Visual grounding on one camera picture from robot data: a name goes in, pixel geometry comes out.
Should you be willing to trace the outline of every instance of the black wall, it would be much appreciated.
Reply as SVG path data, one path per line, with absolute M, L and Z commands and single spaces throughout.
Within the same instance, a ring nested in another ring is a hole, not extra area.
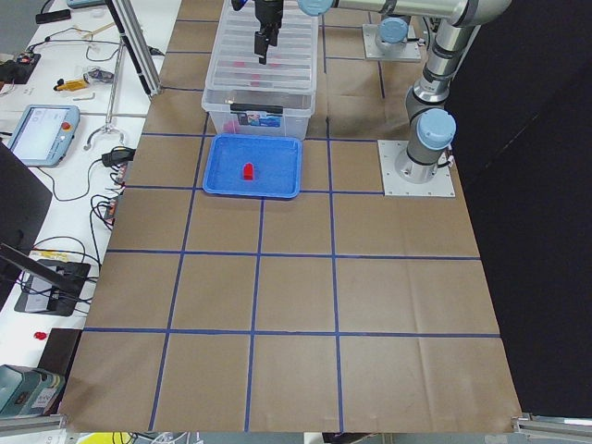
M 523 411 L 592 417 L 592 2 L 515 0 L 447 108 Z

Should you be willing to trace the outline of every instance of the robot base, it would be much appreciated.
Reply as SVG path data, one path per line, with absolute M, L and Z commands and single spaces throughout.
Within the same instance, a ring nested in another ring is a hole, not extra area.
M 414 184 L 403 179 L 395 169 L 395 159 L 407 148 L 407 141 L 378 141 L 380 169 L 385 196 L 403 197 L 455 197 L 450 170 L 447 166 L 438 169 L 429 182 Z M 440 157 L 440 163 L 446 156 Z
M 362 25 L 362 35 L 364 36 L 364 50 L 368 60 L 384 60 L 390 62 L 412 62 L 419 63 L 422 55 L 419 52 L 417 43 L 393 44 L 387 52 L 383 52 L 376 46 L 376 33 L 378 25 Z M 413 26 L 409 27 L 408 38 L 415 38 Z

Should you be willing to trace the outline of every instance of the red object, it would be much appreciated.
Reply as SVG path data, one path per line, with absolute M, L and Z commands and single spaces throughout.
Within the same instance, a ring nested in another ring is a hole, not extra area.
M 254 168 L 251 162 L 244 164 L 244 167 L 242 168 L 242 178 L 245 180 L 254 179 Z

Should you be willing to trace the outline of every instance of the tablet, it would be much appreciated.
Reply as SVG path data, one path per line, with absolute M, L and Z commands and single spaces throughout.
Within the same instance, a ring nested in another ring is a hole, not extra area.
M 66 155 L 79 121 L 76 106 L 29 105 L 8 148 L 28 167 L 54 167 Z

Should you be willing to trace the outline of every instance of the tablet screen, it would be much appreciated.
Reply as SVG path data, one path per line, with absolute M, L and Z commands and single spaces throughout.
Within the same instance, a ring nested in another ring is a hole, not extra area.
M 45 160 L 67 113 L 66 108 L 32 108 L 12 145 L 14 154 L 23 161 Z

